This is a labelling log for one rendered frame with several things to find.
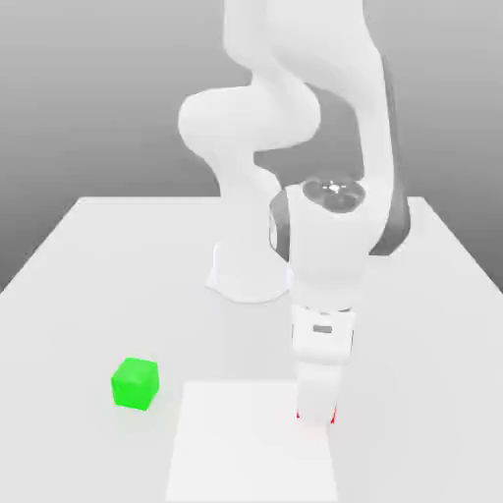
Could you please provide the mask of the small red cube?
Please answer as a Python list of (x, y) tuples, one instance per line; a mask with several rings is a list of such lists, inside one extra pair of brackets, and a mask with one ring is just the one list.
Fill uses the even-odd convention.
[[(335, 408), (334, 408), (333, 414), (332, 414), (331, 419), (330, 419), (330, 424), (334, 424), (335, 423), (336, 417), (337, 417), (337, 406), (335, 406)], [(297, 419), (301, 418), (299, 410), (296, 410), (296, 418)]]

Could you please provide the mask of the small green cube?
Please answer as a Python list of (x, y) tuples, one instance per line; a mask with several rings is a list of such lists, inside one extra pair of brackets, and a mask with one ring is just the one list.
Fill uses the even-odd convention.
[(159, 390), (159, 383), (157, 362), (127, 357), (111, 376), (114, 403), (147, 411)]

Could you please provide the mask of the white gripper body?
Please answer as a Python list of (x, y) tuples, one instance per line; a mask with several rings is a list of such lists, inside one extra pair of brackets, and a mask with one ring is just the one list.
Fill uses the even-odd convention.
[(328, 425), (342, 381), (342, 367), (318, 363), (297, 365), (297, 410), (301, 420)]

